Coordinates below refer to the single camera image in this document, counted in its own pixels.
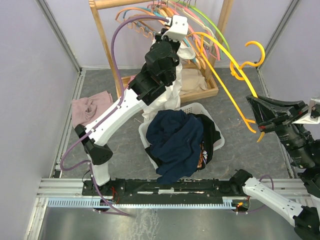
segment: plastic basket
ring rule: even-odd
[[[187,106],[183,106],[183,107],[181,107],[181,108],[179,108],[177,110],[182,110],[186,114],[190,114],[190,113],[192,113],[192,114],[204,114],[204,115],[208,116],[214,122],[215,130],[217,130],[220,133],[221,139],[216,141],[213,144],[213,152],[218,150],[219,148],[221,148],[225,144],[225,138],[222,135],[219,127],[217,126],[215,121],[212,119],[212,117],[210,116],[209,112],[200,103],[198,103],[198,102],[191,103],[191,104],[189,104]],[[141,141],[142,141],[142,144],[143,144],[144,148],[147,148],[147,147],[150,146],[150,143],[146,139],[146,134],[147,134],[147,130],[148,130],[148,127],[149,127],[149,124],[151,123],[151,121],[152,120],[146,121],[146,122],[142,123],[139,126],[139,134],[140,134],[140,138],[141,138]],[[151,159],[151,157],[149,157],[149,159],[150,159],[150,162],[152,163],[152,165],[154,166],[154,168],[157,169],[158,168],[157,164]]]

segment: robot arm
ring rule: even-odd
[[[293,161],[291,165],[305,169],[298,176],[315,207],[286,199],[252,176],[243,181],[243,192],[284,217],[303,240],[320,239],[320,139],[314,140],[303,126],[320,123],[320,97],[312,98],[310,106],[303,101],[285,102],[263,96],[246,98],[259,130],[275,132]]]
[[[179,64],[177,51],[188,33],[187,18],[174,15],[169,19],[169,26],[170,29],[162,29],[155,36],[155,43],[145,55],[146,63],[124,91],[121,105],[119,99],[95,122],[75,128],[80,138],[89,131],[92,132],[82,140],[82,144],[91,160],[93,174],[99,186],[110,180],[108,160],[113,153],[107,145],[109,138],[130,117],[163,94],[165,86],[172,85],[176,79],[176,66]],[[320,239],[320,141],[314,140],[302,125],[320,122],[318,99],[315,98],[310,107],[303,101],[283,102],[262,96],[248,96],[247,100],[259,130],[265,133],[276,132],[293,160],[292,165],[306,169],[299,177],[316,207],[302,206],[282,197],[244,170],[239,170],[228,181],[229,184],[235,186],[234,189],[238,192],[256,198],[284,217],[302,239]],[[116,114],[110,115],[115,107],[118,108]],[[108,115],[110,117],[96,127]]]
[[[155,35],[155,43],[145,55],[145,64],[128,84],[122,103],[120,104],[118,99],[94,122],[75,128],[79,138],[91,131],[82,144],[92,162],[93,175],[99,186],[110,180],[108,160],[113,153],[107,145],[109,138],[129,118],[163,94],[166,87],[171,86],[176,80],[176,66],[179,64],[177,52],[181,41],[188,34],[188,19],[179,15],[167,19],[170,28],[163,28]],[[111,114],[115,108],[118,108],[116,114]],[[96,124],[108,115],[110,116],[96,127]]]

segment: wooden box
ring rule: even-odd
[[[194,64],[185,64],[183,65],[184,69],[195,69],[197,68]],[[126,88],[128,86],[128,82],[130,81],[131,76],[125,76],[122,77],[122,83],[124,88]],[[181,103],[186,103],[186,102],[190,102],[190,101],[194,101],[194,100],[198,100],[198,99],[205,99],[208,97],[212,97],[218,94],[218,86],[212,76],[212,74],[210,74],[210,78],[205,80],[207,83],[207,87],[208,90],[204,90],[204,91],[195,91],[195,92],[191,92],[191,93],[186,93],[182,96],[180,96],[181,98]],[[120,92],[121,90],[116,88],[116,94],[118,96],[118,98],[120,97]]]

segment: green hanger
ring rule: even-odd
[[[185,2],[179,2],[179,3],[183,4],[184,6],[187,5]],[[196,8],[195,6],[188,5],[188,7],[190,9],[196,11],[201,16],[203,16],[213,26],[213,28],[216,30],[216,32],[219,34],[219,36],[221,37],[222,41],[224,42],[224,44],[226,46],[226,49],[230,53],[230,47],[229,47],[229,44],[227,43],[227,40],[225,39],[224,35],[220,32],[219,28],[217,28],[217,26],[214,24],[214,22],[207,15],[205,15],[202,11],[200,11],[198,8]]]

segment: yellow hanger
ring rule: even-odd
[[[165,7],[162,7],[162,9],[166,12],[166,14],[168,14],[168,17],[172,17],[173,15],[175,15],[175,13],[171,10],[171,8],[165,6]]]
[[[221,48],[221,50],[229,57],[229,59],[233,62],[233,64],[235,65],[235,67],[238,69],[238,71],[240,72],[240,74],[244,77],[244,80],[246,81],[246,83],[248,84],[252,95],[254,97],[258,97],[256,94],[255,89],[253,88],[251,82],[249,81],[248,77],[246,76],[246,74],[239,69],[239,65],[236,62],[236,60],[232,57],[232,55],[217,41],[215,40],[213,37],[209,36],[208,34],[204,33],[204,32],[193,32],[191,34],[188,35],[191,36],[193,34],[197,34],[197,35],[201,35],[201,42],[203,42],[203,36],[210,38],[214,43],[216,43],[218,45],[219,48]],[[219,77],[219,75],[217,74],[217,72],[215,71],[215,69],[212,67],[212,65],[210,64],[210,62],[208,61],[208,59],[204,56],[202,50],[203,50],[203,44],[201,45],[201,47],[199,46],[199,44],[197,42],[195,42],[196,47],[198,48],[199,52],[202,55],[202,58],[204,59],[204,61],[206,62],[206,64],[209,66],[209,68],[211,69],[211,71],[213,72],[213,74],[215,75],[215,77],[217,78],[217,80],[219,81],[219,83],[221,84],[221,86],[223,87],[224,91],[226,92],[226,94],[228,95],[228,97],[230,98],[231,102],[233,103],[234,107],[236,108],[236,110],[238,111],[238,113],[240,114],[241,118],[243,119],[245,125],[247,126],[247,128],[253,132],[254,134],[257,132],[255,131],[250,125],[256,123],[254,120],[251,119],[247,119],[245,118],[245,116],[243,115],[243,113],[241,112],[239,106],[237,105],[236,101],[234,100],[234,98],[232,97],[232,95],[230,94],[229,90],[227,89],[227,87],[225,86],[224,82],[221,80],[221,78]]]
[[[166,13],[166,11],[165,11],[164,9],[162,9],[162,8],[160,8],[160,7],[156,7],[155,10],[157,10],[157,12],[158,12],[160,15],[162,15],[162,16],[164,16],[164,17],[168,17],[168,14]]]
[[[254,63],[254,62],[251,62],[251,61],[245,61],[240,67],[239,69],[243,69],[245,65],[250,65],[252,67],[258,67],[260,66],[264,60],[265,60],[265,57],[266,57],[266,53],[265,53],[265,49],[264,47],[261,45],[261,43],[257,42],[257,41],[248,41],[244,46],[249,46],[251,44],[254,44],[256,45],[260,51],[261,51],[261,58],[259,60],[259,62],[257,63]],[[238,80],[245,80],[243,77],[239,76],[238,73],[236,72],[235,68],[234,68],[234,64],[232,61],[230,61],[230,70],[231,70],[231,75],[234,76],[236,79]]]

